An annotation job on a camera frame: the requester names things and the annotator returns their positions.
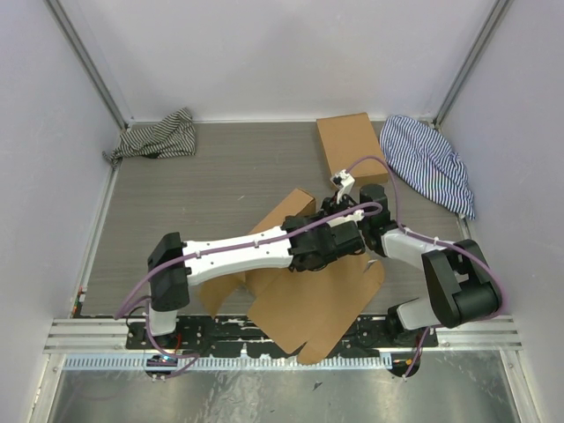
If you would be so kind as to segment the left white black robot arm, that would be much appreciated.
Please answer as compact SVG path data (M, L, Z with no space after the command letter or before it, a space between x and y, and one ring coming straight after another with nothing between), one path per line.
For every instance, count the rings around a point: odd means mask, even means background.
M151 304L145 338L160 350L174 344L177 313L189 304L191 286L257 269L320 271L343 256L364 253L358 228L364 217L363 211L293 216L261 233L209 242L167 234L147 260Z

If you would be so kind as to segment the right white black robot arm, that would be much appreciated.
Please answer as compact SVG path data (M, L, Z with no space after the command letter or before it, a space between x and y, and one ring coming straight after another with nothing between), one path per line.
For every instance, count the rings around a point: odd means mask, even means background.
M423 271L427 294L388 309L385 317L390 342L407 347L419 330L437 326L454 329L501 311L502 294L479 245L472 240L442 241L413 232L391 217L384 187L368 184L355 201L343 190L323 200L330 221L346 227L353 245L378 256L398 260Z

